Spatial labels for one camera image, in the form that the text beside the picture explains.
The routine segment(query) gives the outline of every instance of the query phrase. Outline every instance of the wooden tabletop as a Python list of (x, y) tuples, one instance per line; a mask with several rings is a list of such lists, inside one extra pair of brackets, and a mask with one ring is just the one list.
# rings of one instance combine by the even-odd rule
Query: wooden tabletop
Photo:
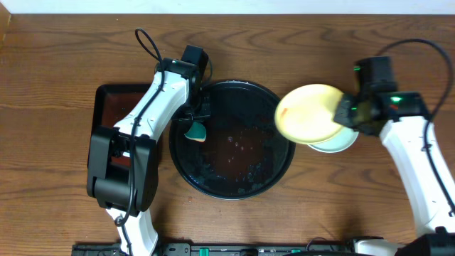
[[(203, 47), (217, 80), (251, 80), (283, 97), (311, 83), (355, 92), (353, 63), (403, 38), (427, 38), (455, 57), (453, 16), (13, 15), (0, 50), (0, 255), (69, 255), (75, 243), (113, 243), (117, 230), (87, 196), (87, 154), (95, 90), (151, 82), (155, 60), (134, 37), (145, 28), (161, 54)], [(446, 68), (425, 46), (390, 52), (401, 90), (433, 108)], [(455, 170), (455, 99), (436, 120)], [(168, 129), (151, 206), (163, 238), (194, 243), (305, 244), (381, 235), (415, 239), (402, 182), (375, 137), (323, 154), (298, 145), (281, 181), (243, 201), (222, 201), (188, 185), (168, 152)]]

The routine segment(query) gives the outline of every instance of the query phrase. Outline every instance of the round black tray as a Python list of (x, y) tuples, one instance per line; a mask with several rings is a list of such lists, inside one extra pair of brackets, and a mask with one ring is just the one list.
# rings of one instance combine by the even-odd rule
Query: round black tray
[(203, 122), (205, 142), (185, 138), (190, 122), (173, 121), (172, 160), (200, 192), (221, 199), (244, 199), (271, 188), (284, 175), (295, 143), (275, 127), (279, 98), (260, 85), (238, 80), (205, 87), (211, 116)]

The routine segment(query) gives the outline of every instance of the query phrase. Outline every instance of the yellow plate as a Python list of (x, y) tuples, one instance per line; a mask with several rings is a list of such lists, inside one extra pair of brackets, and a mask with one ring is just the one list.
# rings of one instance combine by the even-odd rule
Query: yellow plate
[(333, 121), (343, 93), (330, 85), (299, 87), (278, 104), (275, 124), (288, 140), (300, 144), (325, 142), (339, 133), (343, 126)]

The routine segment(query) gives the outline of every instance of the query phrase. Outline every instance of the sponge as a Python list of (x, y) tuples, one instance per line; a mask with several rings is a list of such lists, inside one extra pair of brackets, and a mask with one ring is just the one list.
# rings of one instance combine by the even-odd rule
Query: sponge
[(185, 133), (185, 137), (197, 142), (204, 142), (207, 138), (207, 131), (201, 123), (193, 122), (189, 131)]

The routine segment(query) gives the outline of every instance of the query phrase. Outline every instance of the white wall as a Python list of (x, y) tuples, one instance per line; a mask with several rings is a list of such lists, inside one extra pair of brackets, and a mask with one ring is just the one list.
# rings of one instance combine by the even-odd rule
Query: white wall
[(455, 14), (455, 0), (0, 0), (12, 14)]

